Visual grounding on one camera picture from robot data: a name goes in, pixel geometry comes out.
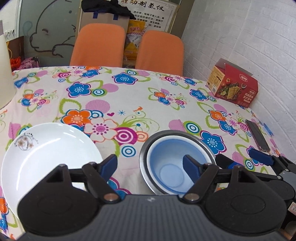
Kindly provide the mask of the dark smartphone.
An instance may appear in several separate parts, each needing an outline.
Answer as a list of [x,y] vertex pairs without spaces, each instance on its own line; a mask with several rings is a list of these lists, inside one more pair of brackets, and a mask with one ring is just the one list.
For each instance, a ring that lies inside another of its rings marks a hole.
[[257,126],[257,124],[250,120],[246,120],[245,123],[248,126],[258,149],[263,152],[269,152],[270,147],[267,141],[265,140],[262,132],[260,131],[259,127]]

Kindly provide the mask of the white plate with floral motif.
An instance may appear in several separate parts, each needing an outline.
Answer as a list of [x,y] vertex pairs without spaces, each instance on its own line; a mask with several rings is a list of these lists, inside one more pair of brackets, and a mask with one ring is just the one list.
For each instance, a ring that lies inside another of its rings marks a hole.
[[20,133],[4,154],[1,187],[14,215],[20,200],[60,164],[80,169],[103,158],[81,130],[62,123],[43,123]]

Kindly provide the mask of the black cloth on bag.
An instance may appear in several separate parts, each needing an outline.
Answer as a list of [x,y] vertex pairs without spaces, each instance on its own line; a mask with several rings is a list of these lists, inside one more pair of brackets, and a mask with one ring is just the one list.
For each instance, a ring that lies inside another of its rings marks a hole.
[[81,9],[85,13],[94,13],[95,16],[100,13],[108,13],[129,17],[131,20],[136,19],[134,14],[126,6],[121,6],[118,1],[83,0],[81,1]]

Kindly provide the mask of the brown gift bag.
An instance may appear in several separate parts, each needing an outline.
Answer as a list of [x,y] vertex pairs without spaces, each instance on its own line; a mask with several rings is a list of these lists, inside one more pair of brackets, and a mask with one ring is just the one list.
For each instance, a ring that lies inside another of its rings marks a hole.
[[21,62],[25,58],[23,36],[7,41],[6,45],[9,52],[11,70],[14,71],[21,66]]

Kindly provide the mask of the red cracker box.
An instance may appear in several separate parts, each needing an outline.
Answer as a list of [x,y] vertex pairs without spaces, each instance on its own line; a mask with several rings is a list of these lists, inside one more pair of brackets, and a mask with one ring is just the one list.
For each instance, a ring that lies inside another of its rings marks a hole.
[[248,108],[258,93],[258,81],[243,68],[219,59],[207,80],[215,97]]

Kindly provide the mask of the yellow snack bag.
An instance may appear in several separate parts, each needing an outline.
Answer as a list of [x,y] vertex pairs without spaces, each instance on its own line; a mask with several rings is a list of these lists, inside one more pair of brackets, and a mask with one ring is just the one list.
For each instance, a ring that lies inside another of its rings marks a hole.
[[136,60],[138,48],[145,33],[145,22],[138,20],[129,20],[126,32],[124,58],[127,60]]

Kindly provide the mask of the translucent blue plastic bowl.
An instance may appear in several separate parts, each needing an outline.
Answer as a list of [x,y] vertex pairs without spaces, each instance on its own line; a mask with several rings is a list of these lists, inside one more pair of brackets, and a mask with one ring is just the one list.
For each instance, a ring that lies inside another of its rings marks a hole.
[[185,194],[193,185],[183,169],[183,157],[190,155],[201,164],[211,159],[201,145],[182,136],[157,139],[147,151],[147,169],[156,185],[168,194]]

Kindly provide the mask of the cream thermos jug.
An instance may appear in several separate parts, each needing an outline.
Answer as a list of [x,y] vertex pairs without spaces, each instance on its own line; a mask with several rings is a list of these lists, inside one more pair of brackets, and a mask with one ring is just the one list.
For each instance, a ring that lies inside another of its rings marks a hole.
[[6,39],[2,34],[0,39],[0,108],[4,108],[15,94],[16,88],[11,72],[9,52]]

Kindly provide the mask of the glass panel with cartoon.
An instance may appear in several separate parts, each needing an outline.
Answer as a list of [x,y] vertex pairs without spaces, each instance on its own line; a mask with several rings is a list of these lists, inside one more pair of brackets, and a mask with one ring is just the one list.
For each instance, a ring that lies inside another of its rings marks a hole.
[[25,57],[38,58],[42,67],[68,65],[79,7],[75,0],[20,1],[18,34]]

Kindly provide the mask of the right orange chair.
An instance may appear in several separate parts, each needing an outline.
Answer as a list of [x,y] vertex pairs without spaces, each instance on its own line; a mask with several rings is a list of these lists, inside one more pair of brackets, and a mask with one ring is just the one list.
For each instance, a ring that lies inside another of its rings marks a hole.
[[149,30],[145,32],[138,49],[135,68],[182,76],[184,44],[172,34]]

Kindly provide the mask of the stainless steel bowl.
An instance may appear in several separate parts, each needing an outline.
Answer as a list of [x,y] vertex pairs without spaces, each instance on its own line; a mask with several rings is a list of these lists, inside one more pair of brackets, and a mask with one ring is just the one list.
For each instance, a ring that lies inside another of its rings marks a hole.
[[154,194],[183,196],[193,186],[183,168],[185,155],[201,164],[216,163],[213,152],[199,138],[186,132],[160,131],[144,142],[139,155],[140,171]]

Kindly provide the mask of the left orange chair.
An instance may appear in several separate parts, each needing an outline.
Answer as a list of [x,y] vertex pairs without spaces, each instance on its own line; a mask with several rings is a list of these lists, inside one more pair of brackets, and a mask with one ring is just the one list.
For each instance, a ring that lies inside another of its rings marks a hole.
[[122,67],[126,33],[114,24],[92,23],[79,32],[71,66]]

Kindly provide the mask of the orange chair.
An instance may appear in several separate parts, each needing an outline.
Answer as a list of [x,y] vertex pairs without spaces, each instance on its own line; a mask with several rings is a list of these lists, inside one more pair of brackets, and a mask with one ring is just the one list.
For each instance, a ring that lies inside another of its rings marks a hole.
[[79,32],[71,66],[122,67],[126,33],[114,24],[92,23]]
[[135,68],[182,76],[184,44],[172,34],[149,30],[145,32],[138,49]]

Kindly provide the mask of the framed chinese text poster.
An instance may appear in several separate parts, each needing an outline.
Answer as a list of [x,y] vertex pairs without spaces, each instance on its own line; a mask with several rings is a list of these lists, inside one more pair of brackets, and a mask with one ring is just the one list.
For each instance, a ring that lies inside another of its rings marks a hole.
[[171,1],[159,0],[121,0],[121,6],[126,6],[136,20],[145,22],[147,30],[171,32],[179,10],[179,5]]

